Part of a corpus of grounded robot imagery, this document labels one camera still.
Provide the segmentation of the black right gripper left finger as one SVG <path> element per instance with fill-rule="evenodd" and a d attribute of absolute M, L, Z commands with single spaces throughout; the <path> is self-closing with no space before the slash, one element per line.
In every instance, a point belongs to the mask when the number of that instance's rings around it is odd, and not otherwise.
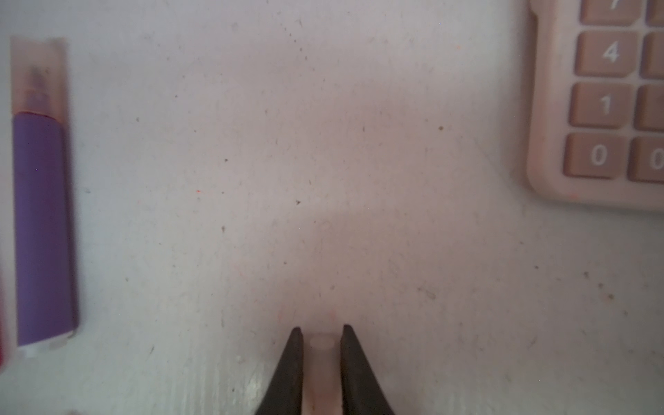
<path fill-rule="evenodd" d="M 255 415 L 301 415 L 304 385 L 304 334 L 294 328 Z"/>

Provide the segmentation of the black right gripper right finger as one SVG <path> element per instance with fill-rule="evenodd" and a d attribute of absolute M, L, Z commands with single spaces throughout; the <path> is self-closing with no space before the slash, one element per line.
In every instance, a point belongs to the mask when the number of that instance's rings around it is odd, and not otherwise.
<path fill-rule="evenodd" d="M 340 341 L 342 413 L 394 415 L 351 325 L 345 324 Z"/>

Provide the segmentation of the translucent pen cap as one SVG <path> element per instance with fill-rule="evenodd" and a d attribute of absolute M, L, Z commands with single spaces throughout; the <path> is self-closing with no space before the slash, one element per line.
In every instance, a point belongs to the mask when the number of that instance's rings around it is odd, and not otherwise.
<path fill-rule="evenodd" d="M 311 334 L 304 346 L 302 414 L 342 414 L 339 337 Z"/>
<path fill-rule="evenodd" d="M 67 118 L 67 54 L 62 38 L 10 38 L 11 113 Z"/>

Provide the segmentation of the purple pen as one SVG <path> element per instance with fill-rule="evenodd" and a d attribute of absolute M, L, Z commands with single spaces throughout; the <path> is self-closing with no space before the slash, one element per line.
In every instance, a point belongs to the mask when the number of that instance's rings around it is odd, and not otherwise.
<path fill-rule="evenodd" d="M 17 346 L 24 357 L 77 328 L 64 133 L 51 117 L 13 118 Z"/>

